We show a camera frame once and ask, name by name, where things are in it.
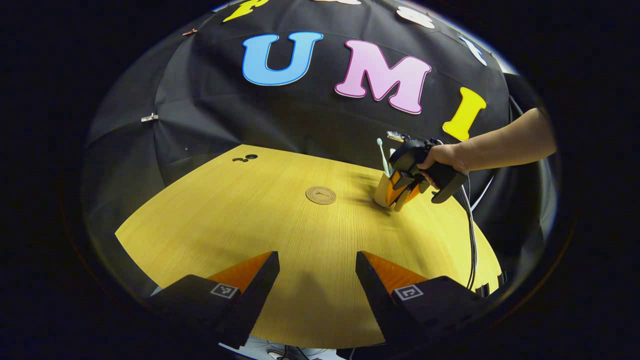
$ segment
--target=cork coaster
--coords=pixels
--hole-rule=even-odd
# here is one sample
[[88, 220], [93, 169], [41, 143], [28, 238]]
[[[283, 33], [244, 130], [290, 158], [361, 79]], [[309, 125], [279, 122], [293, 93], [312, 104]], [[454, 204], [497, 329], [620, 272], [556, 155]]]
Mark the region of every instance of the cork coaster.
[[307, 199], [315, 202], [316, 204], [327, 205], [335, 201], [335, 192], [324, 186], [313, 186], [307, 189]]

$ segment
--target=wooden table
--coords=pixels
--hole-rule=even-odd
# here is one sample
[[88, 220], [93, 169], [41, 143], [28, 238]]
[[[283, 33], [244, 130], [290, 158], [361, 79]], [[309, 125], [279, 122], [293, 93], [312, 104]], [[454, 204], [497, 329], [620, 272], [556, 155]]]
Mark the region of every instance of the wooden table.
[[[247, 154], [259, 157], [232, 161]], [[280, 274], [252, 336], [299, 347], [348, 348], [384, 342], [355, 273], [365, 250], [428, 279], [447, 275], [466, 285], [470, 271], [467, 215], [450, 198], [427, 192], [401, 212], [373, 202], [382, 172], [262, 147], [240, 145], [171, 184], [138, 209], [116, 236], [163, 288], [195, 274], [208, 277], [276, 250]], [[333, 204], [309, 201], [326, 186]], [[501, 273], [476, 227], [476, 286], [497, 289]]]

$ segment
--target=blue letter u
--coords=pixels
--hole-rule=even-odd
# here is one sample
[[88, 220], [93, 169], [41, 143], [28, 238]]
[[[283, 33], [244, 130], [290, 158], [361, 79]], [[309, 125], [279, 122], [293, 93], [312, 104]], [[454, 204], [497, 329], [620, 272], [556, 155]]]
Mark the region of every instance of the blue letter u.
[[284, 85], [302, 78], [309, 69], [311, 52], [314, 43], [323, 35], [311, 31], [292, 33], [289, 38], [294, 41], [291, 63], [286, 69], [271, 70], [267, 67], [267, 57], [271, 43], [278, 40], [278, 35], [259, 35], [243, 42], [246, 48], [242, 71], [244, 78], [258, 85]]

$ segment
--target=pink letter m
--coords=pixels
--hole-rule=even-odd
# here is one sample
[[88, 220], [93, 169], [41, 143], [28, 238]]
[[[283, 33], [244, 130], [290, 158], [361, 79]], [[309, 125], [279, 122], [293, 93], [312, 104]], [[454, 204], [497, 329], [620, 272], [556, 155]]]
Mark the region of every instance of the pink letter m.
[[350, 97], [367, 95], [367, 90], [362, 87], [367, 74], [376, 101], [382, 100], [399, 83], [396, 94], [389, 97], [389, 104], [411, 114], [422, 111], [420, 95], [424, 77], [431, 71], [429, 64], [406, 56], [390, 69], [376, 44], [361, 40], [348, 40], [344, 44], [351, 49], [351, 59], [344, 81], [335, 85], [338, 94]]

